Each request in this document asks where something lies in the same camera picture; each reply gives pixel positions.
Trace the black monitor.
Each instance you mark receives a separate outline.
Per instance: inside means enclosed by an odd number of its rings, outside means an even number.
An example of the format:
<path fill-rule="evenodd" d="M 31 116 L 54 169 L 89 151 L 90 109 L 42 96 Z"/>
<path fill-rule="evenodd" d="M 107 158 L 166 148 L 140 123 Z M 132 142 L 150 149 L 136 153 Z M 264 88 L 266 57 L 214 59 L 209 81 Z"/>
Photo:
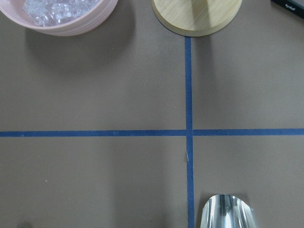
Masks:
<path fill-rule="evenodd" d="M 304 17 L 304 0 L 272 0 L 272 2 L 301 18 Z"/>

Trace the steel scoop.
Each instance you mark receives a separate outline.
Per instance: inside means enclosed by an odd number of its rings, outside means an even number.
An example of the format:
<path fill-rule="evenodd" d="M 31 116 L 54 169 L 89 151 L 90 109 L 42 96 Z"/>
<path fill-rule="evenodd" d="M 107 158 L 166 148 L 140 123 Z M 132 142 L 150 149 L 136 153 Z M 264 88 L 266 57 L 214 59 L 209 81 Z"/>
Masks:
<path fill-rule="evenodd" d="M 202 208 L 201 228 L 257 228 L 254 210 L 240 198 L 218 194 Z"/>

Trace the pink bowl with ice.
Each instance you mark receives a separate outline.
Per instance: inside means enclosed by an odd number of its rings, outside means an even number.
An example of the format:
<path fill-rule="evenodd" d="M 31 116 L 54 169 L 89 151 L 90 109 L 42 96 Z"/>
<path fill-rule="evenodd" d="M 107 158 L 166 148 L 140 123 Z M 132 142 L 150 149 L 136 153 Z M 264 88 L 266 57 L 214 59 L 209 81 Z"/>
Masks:
<path fill-rule="evenodd" d="M 2 0 L 1 12 L 15 23 L 44 34 L 74 36 L 102 24 L 116 0 Z"/>

